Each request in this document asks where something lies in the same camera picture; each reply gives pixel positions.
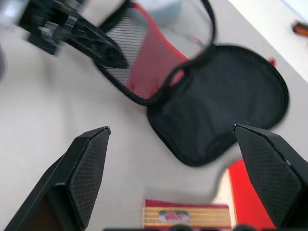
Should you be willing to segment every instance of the white table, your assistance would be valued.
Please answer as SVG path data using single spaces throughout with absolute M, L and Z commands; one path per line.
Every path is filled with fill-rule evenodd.
M 85 15 L 98 23 L 117 4 L 110 2 L 93 0 Z M 242 44 L 277 60 L 291 107 L 275 131 L 308 159 L 306 82 L 229 1 L 211 2 L 218 42 Z M 210 203 L 216 197 L 225 167 L 241 157 L 237 146 L 205 167 L 183 165 L 152 131 L 145 108 L 114 88 L 86 56 L 68 45 L 59 57 L 49 56 L 23 41 L 22 34 L 18 29 L 0 35 L 7 60 L 0 82 L 0 230 L 74 137 L 102 126 L 110 126 L 112 134 L 87 230 L 140 226 L 145 197 L 187 203 Z

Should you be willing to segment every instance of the striped box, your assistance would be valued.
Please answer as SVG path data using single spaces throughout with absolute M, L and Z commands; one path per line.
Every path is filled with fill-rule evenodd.
M 177 224 L 189 225 L 194 230 L 231 229 L 227 205 L 188 205 L 145 200 L 142 213 L 142 225 L 146 229 L 166 231 Z

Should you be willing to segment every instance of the open zippered pouch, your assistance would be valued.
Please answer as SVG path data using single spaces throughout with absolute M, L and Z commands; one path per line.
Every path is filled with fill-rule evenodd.
M 182 1 L 179 15 L 192 10 L 184 7 L 188 2 L 193 0 Z M 176 44 L 153 14 L 127 0 L 100 28 L 118 43 L 129 67 L 95 63 L 126 96 L 148 106 L 153 130 L 176 158 L 189 166 L 205 165 L 230 148 L 236 142 L 234 124 L 273 127 L 284 117 L 289 103 L 286 83 L 268 61 L 245 48 L 214 44 L 214 12 L 208 0 L 201 3 L 207 11 L 205 17 L 187 20 L 203 20 L 203 34 L 194 41 L 207 44 L 204 47 Z M 210 38 L 206 19 L 212 25 Z M 186 54 L 185 45 L 179 44 L 191 47 L 192 53 Z

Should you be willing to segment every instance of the textured gripper pad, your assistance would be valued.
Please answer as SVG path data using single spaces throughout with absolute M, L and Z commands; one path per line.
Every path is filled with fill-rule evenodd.
M 301 192 L 299 178 L 266 138 L 241 127 L 235 136 L 255 191 L 274 225 L 281 227 Z
M 93 137 L 77 164 L 69 182 L 69 190 L 83 228 L 89 224 L 101 186 L 108 136 L 104 132 Z

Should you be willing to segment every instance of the black pouch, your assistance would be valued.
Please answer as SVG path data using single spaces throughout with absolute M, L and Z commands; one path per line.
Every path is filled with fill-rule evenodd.
M 289 103 L 286 83 L 268 61 L 245 48 L 214 45 L 214 13 L 208 0 L 201 2 L 213 26 L 210 45 L 197 57 L 178 59 L 173 62 L 179 63 L 177 66 L 168 66 L 164 70 L 168 75 L 154 92 L 146 88 L 147 95 L 139 94 L 141 91 L 128 86 L 127 79 L 121 83 L 128 72 L 125 75 L 125 70 L 99 67 L 124 94 L 148 106 L 147 116 L 153 130 L 176 158 L 189 166 L 205 165 L 230 148 L 236 142 L 234 124 L 264 129 L 276 125 L 286 114 Z M 126 19 L 124 16 L 113 30 Z M 175 56 L 166 57 L 171 62 Z M 148 74 L 145 68 L 143 81 L 152 81 Z M 170 86 L 174 79 L 177 83 Z

